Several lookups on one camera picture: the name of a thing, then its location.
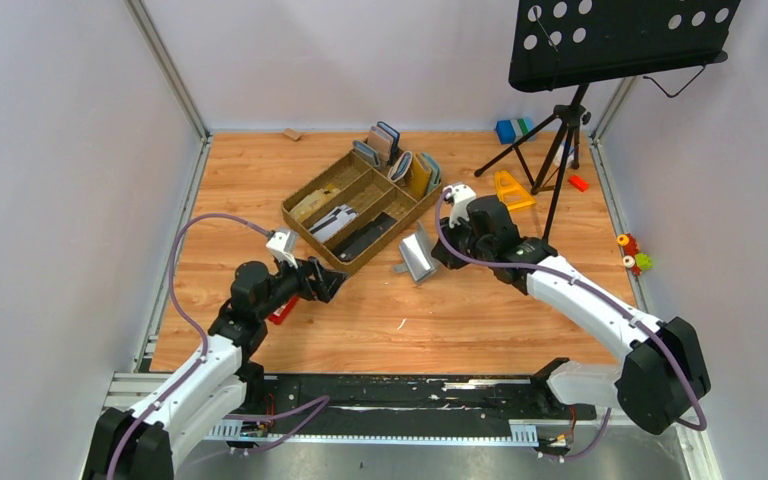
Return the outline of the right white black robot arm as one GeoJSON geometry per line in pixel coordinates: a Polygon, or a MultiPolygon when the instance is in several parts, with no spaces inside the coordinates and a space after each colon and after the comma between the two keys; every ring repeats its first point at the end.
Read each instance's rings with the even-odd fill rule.
{"type": "Polygon", "coordinates": [[[678,424],[704,431],[701,399],[711,381],[695,328],[676,316],[662,320],[588,279],[547,241],[520,235],[507,207],[467,185],[444,188],[435,208],[432,255],[444,267],[489,268],[500,282],[542,302],[589,333],[615,365],[560,359],[541,371],[551,401],[620,409],[635,425],[660,434],[678,424]]]}

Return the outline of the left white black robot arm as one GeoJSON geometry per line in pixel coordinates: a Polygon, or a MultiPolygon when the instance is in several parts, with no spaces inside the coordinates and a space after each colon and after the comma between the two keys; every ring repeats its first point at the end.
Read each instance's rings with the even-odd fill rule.
{"type": "Polygon", "coordinates": [[[83,478],[172,479],[215,424],[259,395],[264,369],[251,358],[268,318],[294,300],[328,303],[349,278],[314,257],[276,267],[238,266],[229,298],[191,357],[136,404],[101,414],[83,478]]]}

